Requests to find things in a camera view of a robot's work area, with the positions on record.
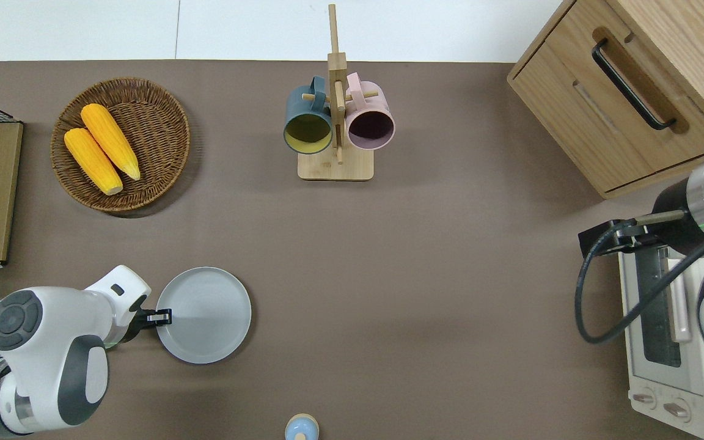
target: oven door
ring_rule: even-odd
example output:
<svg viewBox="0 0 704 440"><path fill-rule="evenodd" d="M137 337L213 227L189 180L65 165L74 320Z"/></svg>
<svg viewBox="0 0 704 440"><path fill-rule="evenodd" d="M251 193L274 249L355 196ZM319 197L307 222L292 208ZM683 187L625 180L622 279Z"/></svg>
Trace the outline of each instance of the oven door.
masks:
<svg viewBox="0 0 704 440"><path fill-rule="evenodd" d="M682 259L667 247L648 248L620 259L623 308L629 311ZM696 395L704 393L697 326L697 293L704 257L691 265L643 310L628 329L629 368L633 376Z"/></svg>

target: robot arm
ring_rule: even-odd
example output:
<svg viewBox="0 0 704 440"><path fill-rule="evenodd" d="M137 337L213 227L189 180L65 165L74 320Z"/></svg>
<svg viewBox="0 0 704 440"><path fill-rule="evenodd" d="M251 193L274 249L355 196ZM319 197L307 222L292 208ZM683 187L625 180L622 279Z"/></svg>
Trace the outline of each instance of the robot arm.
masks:
<svg viewBox="0 0 704 440"><path fill-rule="evenodd" d="M105 350L120 342L150 292L120 265L86 290L32 287L4 298L0 437L86 421L107 390Z"/></svg>

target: blue mug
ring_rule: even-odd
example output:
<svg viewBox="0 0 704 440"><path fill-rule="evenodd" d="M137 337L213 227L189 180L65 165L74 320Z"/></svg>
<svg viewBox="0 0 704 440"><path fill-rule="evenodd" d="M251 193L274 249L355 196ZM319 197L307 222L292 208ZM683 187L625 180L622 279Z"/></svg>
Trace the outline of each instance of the blue mug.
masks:
<svg viewBox="0 0 704 440"><path fill-rule="evenodd" d="M313 100L305 100L304 94L313 95ZM330 145L332 122L325 97L325 79L318 76L313 77L310 86L297 87L290 92L284 142L297 153L315 154Z"/></svg>

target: pink mug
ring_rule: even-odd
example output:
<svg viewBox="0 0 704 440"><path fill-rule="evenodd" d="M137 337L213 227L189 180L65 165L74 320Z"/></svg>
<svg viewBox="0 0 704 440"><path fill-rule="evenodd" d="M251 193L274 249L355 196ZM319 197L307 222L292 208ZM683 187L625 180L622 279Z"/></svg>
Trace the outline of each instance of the pink mug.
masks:
<svg viewBox="0 0 704 440"><path fill-rule="evenodd" d="M347 75L346 80L350 85L346 94L352 96L352 101L346 103L346 138L363 150L385 147L393 139L395 123L382 87L371 81L360 81L357 72ZM366 98L366 92L377 92L377 95Z"/></svg>

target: oven knob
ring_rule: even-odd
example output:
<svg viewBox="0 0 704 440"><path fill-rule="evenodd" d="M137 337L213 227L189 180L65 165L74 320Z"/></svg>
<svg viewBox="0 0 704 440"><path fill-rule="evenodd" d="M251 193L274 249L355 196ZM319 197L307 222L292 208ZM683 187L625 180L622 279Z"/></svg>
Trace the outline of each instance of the oven knob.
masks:
<svg viewBox="0 0 704 440"><path fill-rule="evenodd" d="M635 402L642 403L650 409L656 409L656 396L650 388L643 388L640 392L629 390L629 398Z"/></svg>
<svg viewBox="0 0 704 440"><path fill-rule="evenodd" d="M647 394L633 394L632 400L636 400L639 403L653 403L653 397Z"/></svg>
<svg viewBox="0 0 704 440"><path fill-rule="evenodd" d="M664 410L684 421L684 423L692 420L692 411L688 404L682 398L677 398L672 403L665 403Z"/></svg>

